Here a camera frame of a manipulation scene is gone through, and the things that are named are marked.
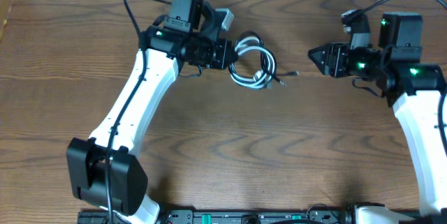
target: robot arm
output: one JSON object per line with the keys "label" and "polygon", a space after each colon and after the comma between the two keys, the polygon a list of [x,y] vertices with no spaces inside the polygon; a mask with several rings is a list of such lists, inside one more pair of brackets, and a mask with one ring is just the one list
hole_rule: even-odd
{"label": "robot arm", "polygon": [[[145,54],[137,53],[129,80],[89,139],[72,139],[67,163],[76,198],[104,209],[109,206],[131,223],[150,224],[155,222],[159,206],[146,195],[147,176],[137,160],[145,132],[184,63],[222,70],[237,60],[231,41],[219,38],[221,29],[229,29],[233,14],[228,9],[214,10],[203,0],[173,0],[163,28],[158,27],[161,21],[157,19],[140,32],[126,0],[124,3]],[[206,19],[200,32],[195,32],[202,14]]]}
{"label": "robot arm", "polygon": [[[439,125],[437,115],[446,82],[438,65],[420,62],[422,17],[417,13],[384,13],[379,37],[383,51],[369,44],[369,24],[363,12],[347,12],[342,22],[351,34],[351,42],[317,47],[309,51],[309,58],[324,75],[354,75],[376,81],[388,106],[393,107],[409,145],[419,187],[420,214],[440,214],[447,207],[447,148],[439,129],[444,126]],[[408,216],[383,206],[359,207],[353,214],[356,223],[408,220]]]}
{"label": "robot arm", "polygon": [[[165,52],[148,49],[146,51],[147,70],[145,80],[143,81],[125,111],[118,133],[115,136],[113,149],[118,150],[120,147],[127,147],[129,154],[135,157],[140,156],[141,145],[154,116],[155,110],[160,103],[166,90],[177,79],[179,68],[177,59],[170,59]],[[90,135],[89,138],[96,139],[95,144],[107,147],[110,137],[110,128],[114,124],[117,115],[126,99],[129,97],[134,88],[142,69],[142,52],[136,54],[135,66],[133,67],[131,76],[127,80],[122,92],[120,93],[113,108]]]}
{"label": "robot arm", "polygon": [[415,96],[402,94],[393,105],[416,172],[421,216],[447,207],[447,155],[438,129],[439,98],[438,91],[417,91]]}

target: wooden table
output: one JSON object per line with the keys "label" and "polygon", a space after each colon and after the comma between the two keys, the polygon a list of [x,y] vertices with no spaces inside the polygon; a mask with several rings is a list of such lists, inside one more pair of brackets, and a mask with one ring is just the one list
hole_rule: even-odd
{"label": "wooden table", "polygon": [[[378,0],[208,0],[235,14],[236,39],[257,31],[287,87],[251,91],[227,71],[178,79],[156,111],[140,162],[159,202],[197,209],[306,209],[323,202],[418,207],[408,146],[386,101],[322,76],[307,50],[346,40],[340,14]],[[132,0],[142,27],[169,7]],[[446,69],[446,13],[398,0],[369,13],[423,14],[423,61]],[[74,223],[92,206],[71,195],[66,148],[112,107],[138,43],[122,0],[15,0],[0,44],[0,223]],[[258,56],[237,67],[253,73]],[[195,71],[186,68],[185,73]]]}

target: cable bundle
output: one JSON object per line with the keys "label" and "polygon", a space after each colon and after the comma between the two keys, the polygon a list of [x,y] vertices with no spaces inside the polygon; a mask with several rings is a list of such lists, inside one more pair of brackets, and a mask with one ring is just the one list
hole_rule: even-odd
{"label": "cable bundle", "polygon": [[[245,77],[237,74],[235,64],[230,64],[228,70],[236,84],[250,89],[262,89],[272,80],[276,80],[281,85],[286,86],[276,75],[277,60],[273,53],[265,48],[264,42],[257,33],[252,31],[243,33],[236,41],[234,50],[239,57],[253,50],[261,52],[261,70],[256,71],[253,77]],[[285,75],[298,75],[298,72],[287,73]]]}

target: black joint housing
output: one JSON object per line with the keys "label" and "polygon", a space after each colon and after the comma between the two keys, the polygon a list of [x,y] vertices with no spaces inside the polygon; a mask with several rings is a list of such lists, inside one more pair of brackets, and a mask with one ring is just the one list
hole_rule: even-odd
{"label": "black joint housing", "polygon": [[390,60],[418,63],[423,20],[418,13],[387,12],[382,16],[379,47],[392,45]]}
{"label": "black joint housing", "polygon": [[173,0],[164,26],[186,33],[198,29],[202,3],[203,0]]}
{"label": "black joint housing", "polygon": [[[68,172],[73,195],[94,206],[106,207],[105,148],[73,138],[67,148]],[[112,208],[126,216],[133,215],[141,205],[147,188],[147,176],[127,148],[113,151],[110,164]]]}
{"label": "black joint housing", "polygon": [[371,29],[369,28],[368,16],[365,14],[356,18],[349,25],[352,29],[351,33],[371,33]]}
{"label": "black joint housing", "polygon": [[230,40],[217,38],[213,41],[156,26],[150,26],[145,34],[151,49],[166,52],[189,65],[224,70],[237,61]]}
{"label": "black joint housing", "polygon": [[446,81],[437,64],[391,63],[378,76],[376,85],[385,92],[388,107],[392,107],[403,93],[413,96],[417,91],[443,91]]}

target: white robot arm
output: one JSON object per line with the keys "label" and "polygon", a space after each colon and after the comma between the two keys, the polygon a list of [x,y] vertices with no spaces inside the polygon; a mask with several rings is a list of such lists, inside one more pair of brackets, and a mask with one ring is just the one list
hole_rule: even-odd
{"label": "white robot arm", "polygon": [[[165,52],[148,49],[146,51],[147,70],[145,80],[143,81],[135,93],[131,103],[125,111],[120,125],[118,126],[118,134],[113,142],[113,149],[118,150],[121,147],[127,147],[129,154],[135,157],[140,156],[141,145],[154,116],[155,110],[160,103],[166,90],[177,79],[179,68],[177,59],[170,59]],[[123,104],[132,92],[138,77],[143,68],[142,52],[136,55],[135,66],[133,67],[131,76],[127,80],[122,92],[120,93],[113,108],[103,120],[101,125],[91,133],[89,139],[96,139],[95,144],[107,147],[110,137],[110,128],[114,124],[119,111],[123,108]],[[160,206],[145,195],[138,210],[131,216],[121,216],[130,223],[143,224],[155,223],[159,214]]]}
{"label": "white robot arm", "polygon": [[[439,91],[402,94],[393,105],[410,149],[419,188],[421,216],[440,214],[447,208],[447,155],[438,129]],[[444,108],[444,121],[447,109]],[[356,209],[358,224],[398,224],[412,218],[385,207],[366,206]]]}

